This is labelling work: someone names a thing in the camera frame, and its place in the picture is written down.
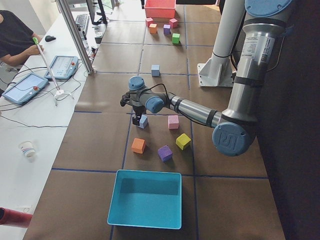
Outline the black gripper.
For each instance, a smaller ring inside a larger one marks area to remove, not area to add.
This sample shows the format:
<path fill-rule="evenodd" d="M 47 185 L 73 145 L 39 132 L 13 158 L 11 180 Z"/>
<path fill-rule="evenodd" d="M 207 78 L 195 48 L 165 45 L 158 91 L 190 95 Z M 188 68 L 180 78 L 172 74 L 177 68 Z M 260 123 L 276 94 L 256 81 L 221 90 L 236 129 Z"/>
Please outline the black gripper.
<path fill-rule="evenodd" d="M 141 116 L 146 113 L 146 108 L 143 105 L 141 106 L 133 105 L 132 108 L 135 114 L 135 116 L 132 117 L 132 124 L 135 126 L 139 126 Z"/>

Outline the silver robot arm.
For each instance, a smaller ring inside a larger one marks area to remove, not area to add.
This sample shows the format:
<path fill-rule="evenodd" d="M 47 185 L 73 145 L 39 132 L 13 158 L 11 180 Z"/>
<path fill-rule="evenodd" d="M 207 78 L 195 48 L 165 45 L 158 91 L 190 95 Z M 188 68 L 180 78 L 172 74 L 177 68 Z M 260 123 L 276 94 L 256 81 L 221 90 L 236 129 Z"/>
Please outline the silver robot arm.
<path fill-rule="evenodd" d="M 227 0 L 212 55 L 197 67 L 202 87 L 231 87 L 228 107 L 211 109 L 171 92 L 153 92 L 140 76 L 128 82 L 120 105 L 132 106 L 138 125 L 146 112 L 168 108 L 200 125 L 213 128 L 212 141 L 226 156 L 246 152 L 256 136 L 257 100 L 277 38 L 288 32 L 293 0 Z"/>

